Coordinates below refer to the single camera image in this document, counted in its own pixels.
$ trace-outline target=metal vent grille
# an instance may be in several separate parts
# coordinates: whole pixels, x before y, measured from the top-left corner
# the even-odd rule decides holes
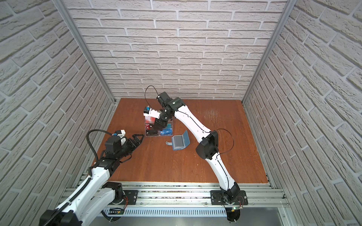
[[[108,214],[110,209],[104,209],[109,217],[226,217],[223,207],[127,207],[122,215]]]

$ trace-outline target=aluminum frame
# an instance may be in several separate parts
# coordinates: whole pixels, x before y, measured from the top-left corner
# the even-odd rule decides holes
[[[75,41],[78,43],[79,48],[83,52],[85,58],[87,59],[88,63],[90,64],[90,67],[93,69],[94,74],[98,78],[99,82],[101,83],[101,86],[103,87],[104,91],[106,92],[108,98],[112,101],[113,104],[115,104],[115,97],[109,88],[105,78],[103,77],[103,74],[101,70],[98,67],[98,64],[96,63],[91,51],[89,50],[88,45],[86,44],[82,34],[80,33],[80,30],[78,29],[77,25],[75,24],[75,21],[70,14],[66,4],[63,0],[53,0],[55,7],[58,9],[59,14],[63,17],[64,22],[67,24],[69,31],[72,33]]]
[[[291,208],[279,207],[278,211],[279,211],[280,218],[282,219],[284,226],[296,226],[297,225]]]
[[[260,72],[263,69],[264,64],[266,63],[266,61],[269,58],[270,53],[272,52],[275,44],[277,43],[277,40],[279,38],[279,35],[281,34],[284,25],[287,23],[288,18],[290,13],[292,12],[295,3],[297,2],[297,0],[288,0],[284,6],[283,12],[280,15],[279,21],[273,31],[273,33],[271,34],[271,37],[269,39],[269,42],[266,46],[266,49],[264,51],[263,56],[261,57],[259,64],[254,72],[254,75],[248,85],[247,91],[245,92],[245,95],[243,97],[243,99],[241,100],[242,103],[244,103],[244,100],[246,100],[248,98],[248,96],[250,95],[250,92],[254,86],[254,83],[256,82],[256,80],[259,78],[260,76]]]
[[[104,212],[109,217],[119,217],[117,214],[109,214],[106,207]],[[224,207],[213,207],[205,209],[203,207],[127,207],[122,217],[226,217]]]
[[[210,191],[219,190],[218,183],[178,183],[178,182],[121,182],[124,190],[138,190],[136,205],[130,207],[206,207],[212,208]],[[245,190],[252,207],[288,207],[282,189],[272,189],[270,184],[238,184]],[[65,200],[75,188],[67,188],[60,201]]]
[[[250,119],[250,115],[249,115],[249,111],[248,110],[245,110],[245,114],[247,116],[247,119]],[[258,151],[259,153],[259,156],[260,156],[260,160],[261,160],[261,163],[263,165],[263,168],[264,168],[264,171],[266,172],[266,176],[268,178],[268,181],[270,183],[270,185],[274,188],[276,187],[276,183],[274,182],[274,178],[272,176],[272,173],[271,173],[271,170],[266,162],[266,159],[265,159],[265,156],[267,155],[266,153],[262,153],[260,150],[261,150],[261,147],[260,147],[260,144],[259,142],[255,142],[255,138],[258,139],[257,135],[254,133],[254,130],[251,128],[251,125],[250,126],[250,129],[251,129],[251,133],[253,135],[253,138],[254,138],[254,143],[256,145],[256,150]]]
[[[116,105],[111,105],[108,109],[108,112],[106,114],[106,116],[104,117],[104,123],[102,125],[102,127],[100,129],[103,129],[103,130],[107,130],[112,118],[113,118],[113,115],[114,115],[114,112],[115,110],[117,109],[117,106],[118,104]],[[98,133],[96,136],[95,136],[95,142],[93,143],[93,146],[94,146],[94,149],[95,150],[98,150],[99,147],[101,146],[101,143],[102,143],[102,140],[103,140],[103,137],[104,137],[104,133]],[[89,148],[88,150],[88,154],[86,155],[86,158],[82,164],[82,166],[80,167],[80,170],[79,170],[79,173],[77,174],[73,184],[72,184],[72,188],[75,188],[77,186],[79,186],[79,181],[81,180],[82,178],[82,175],[84,174],[84,172],[87,170],[87,168],[92,164],[93,162],[93,159],[94,159],[94,155],[93,155],[93,152],[91,152],[91,148]]]

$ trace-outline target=black cable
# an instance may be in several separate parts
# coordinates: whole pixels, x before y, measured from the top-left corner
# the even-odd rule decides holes
[[[150,108],[154,109],[153,107],[151,107],[151,105],[149,104],[149,102],[148,102],[147,99],[146,99],[146,92],[147,92],[147,89],[148,89],[150,86],[152,86],[152,87],[155,89],[155,91],[156,91],[156,93],[157,93],[157,96],[158,96],[157,89],[156,89],[153,85],[149,85],[149,86],[146,88],[146,90],[144,91],[144,99],[146,100],[148,106],[150,106]]]
[[[110,222],[115,222],[121,218],[121,217],[108,217],[103,210],[101,211],[101,214]]]
[[[70,205],[70,202],[72,202],[73,200],[75,200],[75,198],[85,189],[85,187],[90,183],[91,181],[91,177],[88,177],[87,181],[85,182],[85,184],[81,187],[81,189],[79,189],[79,191],[77,193],[75,193],[75,195],[73,197],[71,197],[69,199],[69,202],[66,202],[62,207],[60,207],[51,217],[49,220],[47,220],[47,222],[45,222],[43,224],[43,226],[48,225],[50,222],[52,222],[54,220],[54,218],[61,213],[67,206]]]
[[[228,178],[228,176],[227,176],[227,174],[226,174],[223,166],[222,166],[221,163],[219,162],[219,160],[218,160],[218,163],[219,163],[220,167],[223,169],[223,171],[224,171],[224,173],[225,173],[225,175],[226,175],[226,179],[227,179],[227,189],[226,189],[226,190],[228,190],[228,189],[229,189],[229,178]]]
[[[59,213],[61,213],[61,212],[63,211],[63,209],[65,209],[68,205],[69,205],[69,203],[67,202],[67,203],[65,203],[62,207],[60,207],[60,208],[50,217],[50,219],[43,224],[43,226],[46,226],[46,225],[48,225],[50,222],[52,222],[52,221],[54,220],[54,218],[55,218]]]
[[[223,196],[224,196],[224,194],[220,197],[220,201],[221,201],[221,204],[223,204],[223,206],[224,206],[225,212],[227,212],[226,207],[225,207],[224,202],[223,202]]]
[[[191,120],[193,120],[194,123],[195,123],[203,132],[206,132],[205,130],[203,130],[203,129],[195,122],[195,120],[194,120],[193,118],[191,118]]]
[[[94,132],[94,131],[104,132],[104,133],[106,133],[106,134],[108,134],[108,135],[111,135],[111,136],[112,136],[112,134],[111,134],[110,132],[105,131],[105,130],[102,130],[102,129],[92,129],[92,130],[89,130],[88,133],[87,133],[87,135],[85,136],[86,139],[87,139],[87,143],[88,143],[88,145],[90,146],[90,148],[91,148],[91,150],[92,150],[92,152],[93,152],[93,154],[94,154],[94,156],[95,156],[95,158],[96,158],[96,162],[97,162],[97,161],[98,161],[97,152],[96,152],[96,150],[94,150],[94,147],[93,147],[92,143],[91,143],[90,140],[89,140],[89,134],[90,134],[91,132]]]
[[[235,144],[235,140],[234,140],[234,137],[232,136],[232,134],[229,132],[229,130],[227,130],[227,129],[224,129],[224,128],[220,128],[220,129],[217,129],[217,130],[225,130],[226,132],[228,132],[229,134],[230,134],[230,136],[231,136],[231,138],[232,138],[232,146],[231,146],[231,148],[228,150],[228,151],[225,151],[225,152],[223,152],[223,153],[219,153],[216,157],[218,157],[219,155],[221,155],[221,154],[225,154],[225,153],[228,153],[229,151],[231,151],[232,149],[233,149],[233,147],[234,147],[234,144]]]
[[[88,167],[88,174],[92,177],[92,169],[93,169],[94,165],[93,166],[90,166]]]
[[[195,123],[203,132],[205,132],[205,133],[211,133],[211,132],[212,132],[212,131],[207,132],[207,131],[203,130],[203,129],[195,122],[195,120],[194,120],[192,117],[190,117],[188,114],[186,114],[186,113],[184,113],[184,112],[182,112],[182,111],[178,111],[178,112],[183,113],[183,114],[187,115],[189,118],[191,118],[191,120],[193,120],[194,123]],[[221,154],[225,154],[225,153],[231,151],[232,148],[234,147],[234,144],[235,144],[234,137],[233,137],[232,134],[229,132],[229,130],[224,129],[224,128],[219,128],[219,129],[216,129],[216,130],[221,130],[221,129],[222,129],[222,130],[225,130],[226,132],[228,132],[228,133],[231,135],[231,138],[232,138],[232,147],[231,147],[228,151],[226,151],[226,152],[219,153],[216,157],[218,157],[218,156],[221,155]]]

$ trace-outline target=black bracket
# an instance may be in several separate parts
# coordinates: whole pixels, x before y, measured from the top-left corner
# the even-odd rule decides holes
[[[207,137],[203,137],[202,141],[196,147],[196,153],[202,159],[212,159],[215,153],[219,152],[219,135],[217,131],[212,131],[207,135]]]
[[[127,196],[128,199],[127,205],[135,205],[137,201],[138,190],[123,190],[123,192],[125,193],[125,196]],[[123,200],[120,203],[120,205],[122,204],[123,205],[126,204],[125,200]]]
[[[130,160],[131,158],[132,158],[132,154],[129,154],[130,155],[130,157],[128,158],[128,159],[126,159],[126,160],[124,160],[124,161],[119,161],[120,163],[125,163],[125,162],[127,162],[128,160]]]
[[[220,191],[220,190],[212,190],[210,191],[210,197],[211,197],[211,205],[227,205],[225,203],[225,200],[222,199],[222,196],[223,196],[224,192],[223,191]],[[235,201],[235,203],[233,205],[248,205],[248,197],[245,193],[244,190],[240,190],[238,195],[237,195],[237,200]]]

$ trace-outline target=black mounting plate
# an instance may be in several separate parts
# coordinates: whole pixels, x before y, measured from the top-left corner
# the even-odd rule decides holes
[[[210,191],[211,205],[222,205],[223,203],[220,200],[222,195],[223,195],[223,191],[221,191],[221,190]],[[237,196],[239,199],[233,205],[240,205],[239,200],[241,201],[242,205],[244,205],[244,206],[248,205],[248,197],[244,190],[240,190]]]
[[[127,205],[135,205],[136,201],[137,201],[137,195],[138,195],[138,190],[123,190],[123,192],[125,193],[125,195],[128,198],[128,204]],[[122,200],[121,203],[119,203],[118,205],[125,205],[126,201]]]

